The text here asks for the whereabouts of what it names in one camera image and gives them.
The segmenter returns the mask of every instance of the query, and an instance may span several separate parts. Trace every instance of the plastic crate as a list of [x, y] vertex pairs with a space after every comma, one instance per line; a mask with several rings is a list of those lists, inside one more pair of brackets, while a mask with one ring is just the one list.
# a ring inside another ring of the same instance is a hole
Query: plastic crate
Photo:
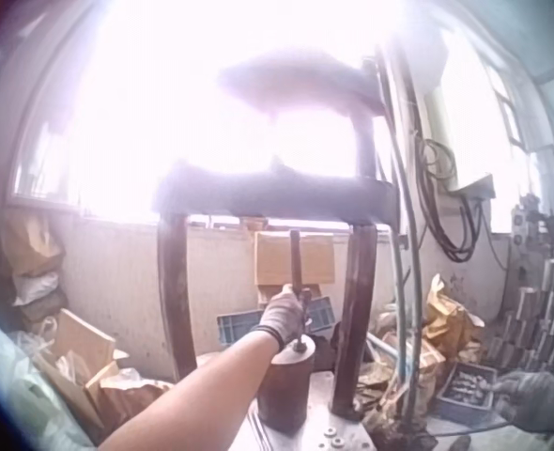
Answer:
[[492, 413], [492, 406], [494, 403], [492, 392], [488, 392], [485, 395], [484, 403], [481, 406], [457, 401], [447, 396], [452, 381], [456, 378], [459, 371], [482, 376], [489, 384], [492, 384], [496, 380], [498, 374], [496, 369], [487, 366], [462, 363], [455, 364], [448, 376], [448, 380], [436, 396], [435, 414], [455, 423], [468, 426], [483, 423]]
[[[262, 312], [262, 310], [251, 310], [217, 317], [221, 344], [231, 346], [249, 333], [260, 322]], [[329, 296], [312, 299], [308, 303], [306, 314], [312, 320], [308, 327], [310, 334], [329, 329], [335, 323]]]

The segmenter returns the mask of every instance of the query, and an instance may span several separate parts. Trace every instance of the hand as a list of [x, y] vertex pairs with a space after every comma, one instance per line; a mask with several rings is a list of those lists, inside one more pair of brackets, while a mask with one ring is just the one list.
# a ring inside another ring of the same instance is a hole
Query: hand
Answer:
[[514, 371], [492, 386], [500, 394], [495, 410], [528, 432], [554, 433], [554, 376]]
[[286, 345], [294, 340], [302, 329], [302, 305], [290, 285], [285, 285], [281, 293], [274, 296], [260, 319], [260, 326], [273, 329]]

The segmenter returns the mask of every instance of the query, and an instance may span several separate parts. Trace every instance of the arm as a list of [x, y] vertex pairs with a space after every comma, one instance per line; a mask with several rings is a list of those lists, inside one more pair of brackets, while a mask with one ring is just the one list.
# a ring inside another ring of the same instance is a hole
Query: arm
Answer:
[[505, 420], [528, 432], [554, 434], [554, 376], [512, 372], [492, 387], [499, 394], [496, 410]]
[[285, 290], [260, 321], [273, 334], [252, 331], [241, 338], [117, 429], [100, 450], [227, 449], [279, 351], [276, 336], [291, 341], [301, 317], [298, 300]]

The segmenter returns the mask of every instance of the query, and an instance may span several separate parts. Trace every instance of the wrist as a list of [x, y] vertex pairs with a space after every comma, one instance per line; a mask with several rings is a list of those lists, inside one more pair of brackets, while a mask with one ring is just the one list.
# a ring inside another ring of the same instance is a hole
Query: wrist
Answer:
[[271, 345], [275, 346], [275, 354], [280, 352], [284, 347], [283, 339], [281, 338], [279, 333], [277, 333], [277, 331], [275, 331], [270, 326], [258, 325], [250, 331], [250, 334], [259, 336], [264, 341], [269, 341]]

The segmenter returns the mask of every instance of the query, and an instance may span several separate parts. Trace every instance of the blue crate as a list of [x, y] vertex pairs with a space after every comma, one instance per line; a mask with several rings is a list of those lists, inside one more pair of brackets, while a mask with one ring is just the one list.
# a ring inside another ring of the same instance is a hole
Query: blue crate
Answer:
[[[306, 314], [312, 320], [308, 327], [310, 334], [329, 329], [335, 323], [329, 296], [312, 299], [308, 304]], [[225, 346], [233, 345], [260, 322], [260, 317], [262, 317], [262, 310], [218, 316], [217, 325], [219, 326], [221, 344]]]

